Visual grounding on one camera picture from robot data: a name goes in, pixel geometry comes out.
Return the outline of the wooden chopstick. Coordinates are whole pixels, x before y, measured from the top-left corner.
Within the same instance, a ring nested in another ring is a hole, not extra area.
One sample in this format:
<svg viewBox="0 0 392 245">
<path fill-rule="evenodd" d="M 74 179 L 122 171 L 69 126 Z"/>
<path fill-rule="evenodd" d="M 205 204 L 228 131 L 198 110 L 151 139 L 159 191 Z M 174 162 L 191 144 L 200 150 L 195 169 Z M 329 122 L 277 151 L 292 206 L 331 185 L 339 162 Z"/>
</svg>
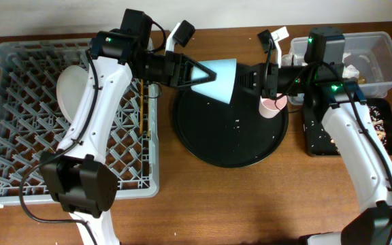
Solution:
<svg viewBox="0 0 392 245">
<path fill-rule="evenodd" d="M 144 81 L 140 79 L 140 135 L 144 132 Z"/>
</svg>

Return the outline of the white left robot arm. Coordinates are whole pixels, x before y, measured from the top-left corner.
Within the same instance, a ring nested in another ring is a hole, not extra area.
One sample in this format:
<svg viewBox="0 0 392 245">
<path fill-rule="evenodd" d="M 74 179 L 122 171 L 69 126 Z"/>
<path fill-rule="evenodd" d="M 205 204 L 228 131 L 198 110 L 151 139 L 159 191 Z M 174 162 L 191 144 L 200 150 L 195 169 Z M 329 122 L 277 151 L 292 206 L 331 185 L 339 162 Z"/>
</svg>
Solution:
<svg viewBox="0 0 392 245">
<path fill-rule="evenodd" d="M 118 178 L 105 164 L 105 152 L 121 97 L 132 79 L 190 88 L 213 82 L 212 69 L 172 49 L 148 49 L 150 33 L 100 31 L 86 51 L 88 82 L 80 105 L 55 153 L 42 153 L 39 171 L 53 201 L 70 214 L 84 244 L 119 244 L 110 209 Z"/>
</svg>

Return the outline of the blue cup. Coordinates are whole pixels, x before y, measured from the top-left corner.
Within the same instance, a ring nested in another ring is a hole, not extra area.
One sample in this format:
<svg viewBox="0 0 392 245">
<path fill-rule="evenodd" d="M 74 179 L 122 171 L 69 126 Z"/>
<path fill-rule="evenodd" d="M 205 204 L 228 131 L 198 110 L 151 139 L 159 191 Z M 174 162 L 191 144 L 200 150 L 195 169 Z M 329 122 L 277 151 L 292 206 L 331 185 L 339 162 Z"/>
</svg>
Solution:
<svg viewBox="0 0 392 245">
<path fill-rule="evenodd" d="M 235 83 L 237 60 L 221 59 L 200 61 L 200 63 L 215 72 L 216 79 L 213 82 L 193 85 L 191 90 L 219 102 L 230 104 Z"/>
</svg>

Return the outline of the grey-green plate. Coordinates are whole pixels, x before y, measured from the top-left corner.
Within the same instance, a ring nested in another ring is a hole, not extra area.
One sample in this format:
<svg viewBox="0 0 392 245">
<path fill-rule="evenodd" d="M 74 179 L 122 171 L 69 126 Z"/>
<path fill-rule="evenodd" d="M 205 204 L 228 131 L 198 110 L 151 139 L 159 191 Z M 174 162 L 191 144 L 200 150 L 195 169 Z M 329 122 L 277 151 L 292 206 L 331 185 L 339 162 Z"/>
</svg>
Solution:
<svg viewBox="0 0 392 245">
<path fill-rule="evenodd" d="M 64 118 L 71 124 L 76 117 L 88 82 L 87 70 L 77 65 L 64 69 L 56 84 L 56 96 Z"/>
</svg>

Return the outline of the pink cup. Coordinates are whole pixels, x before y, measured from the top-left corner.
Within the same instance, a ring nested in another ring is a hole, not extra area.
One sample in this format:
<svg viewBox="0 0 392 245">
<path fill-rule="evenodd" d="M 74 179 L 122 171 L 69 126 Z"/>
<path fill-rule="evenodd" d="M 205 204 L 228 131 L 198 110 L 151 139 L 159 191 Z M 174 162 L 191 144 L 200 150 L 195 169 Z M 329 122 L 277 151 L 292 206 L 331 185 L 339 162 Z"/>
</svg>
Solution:
<svg viewBox="0 0 392 245">
<path fill-rule="evenodd" d="M 274 118 L 287 104 L 287 96 L 282 96 L 280 99 L 266 99 L 259 100 L 259 113 L 264 118 Z"/>
</svg>

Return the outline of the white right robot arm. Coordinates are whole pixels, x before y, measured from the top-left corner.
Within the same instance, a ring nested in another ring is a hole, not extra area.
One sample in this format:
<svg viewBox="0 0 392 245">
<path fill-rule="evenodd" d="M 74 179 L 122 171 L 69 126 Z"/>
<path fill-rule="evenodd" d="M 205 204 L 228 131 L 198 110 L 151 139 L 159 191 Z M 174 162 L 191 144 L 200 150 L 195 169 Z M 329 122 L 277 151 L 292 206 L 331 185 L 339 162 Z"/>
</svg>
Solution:
<svg viewBox="0 0 392 245">
<path fill-rule="evenodd" d="M 374 130 L 365 95 L 337 65 L 239 65 L 236 79 L 264 99 L 303 93 L 306 105 L 335 141 L 353 182 L 360 215 L 340 232 L 315 233 L 299 244 L 392 244 L 392 161 Z"/>
</svg>

